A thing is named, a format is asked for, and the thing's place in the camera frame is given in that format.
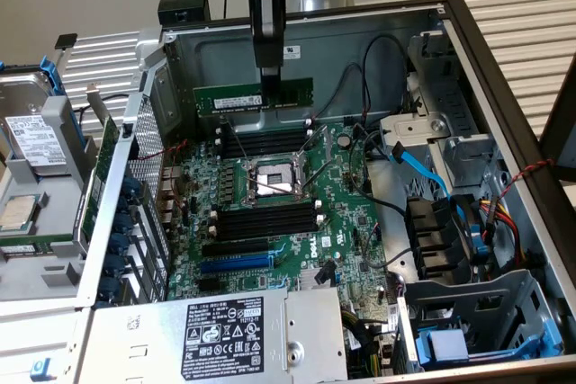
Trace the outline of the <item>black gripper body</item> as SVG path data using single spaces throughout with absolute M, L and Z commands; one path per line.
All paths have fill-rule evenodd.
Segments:
M 279 68 L 283 63 L 286 0 L 248 0 L 256 65 Z

